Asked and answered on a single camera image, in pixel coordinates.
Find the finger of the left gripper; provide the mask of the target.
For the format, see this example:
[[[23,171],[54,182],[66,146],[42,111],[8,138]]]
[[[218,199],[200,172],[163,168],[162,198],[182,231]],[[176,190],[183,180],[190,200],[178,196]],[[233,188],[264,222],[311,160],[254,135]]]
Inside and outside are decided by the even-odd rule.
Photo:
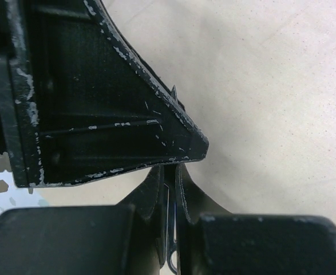
[[[205,158],[209,142],[101,1],[8,1],[18,187]]]

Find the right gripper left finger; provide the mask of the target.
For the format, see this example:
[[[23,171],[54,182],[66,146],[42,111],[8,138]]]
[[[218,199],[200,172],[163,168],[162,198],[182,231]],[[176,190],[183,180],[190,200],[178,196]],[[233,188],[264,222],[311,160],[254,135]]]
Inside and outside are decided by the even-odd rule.
[[[159,274],[166,259],[164,169],[110,206],[0,215],[0,274]]]

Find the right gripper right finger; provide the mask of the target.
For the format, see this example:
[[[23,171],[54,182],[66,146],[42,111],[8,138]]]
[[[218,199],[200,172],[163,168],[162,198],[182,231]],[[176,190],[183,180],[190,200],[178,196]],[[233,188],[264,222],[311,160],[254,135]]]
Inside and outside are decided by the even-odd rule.
[[[175,171],[178,274],[336,274],[336,225],[317,215],[234,214]]]

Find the hemostat forceps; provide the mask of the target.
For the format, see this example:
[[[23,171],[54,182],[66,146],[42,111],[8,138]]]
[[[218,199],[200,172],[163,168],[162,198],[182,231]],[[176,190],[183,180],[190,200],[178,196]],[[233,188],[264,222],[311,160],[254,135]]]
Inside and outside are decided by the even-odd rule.
[[[176,194],[172,183],[164,183],[166,193],[166,231],[165,261],[173,274],[177,274],[177,239],[176,239]]]

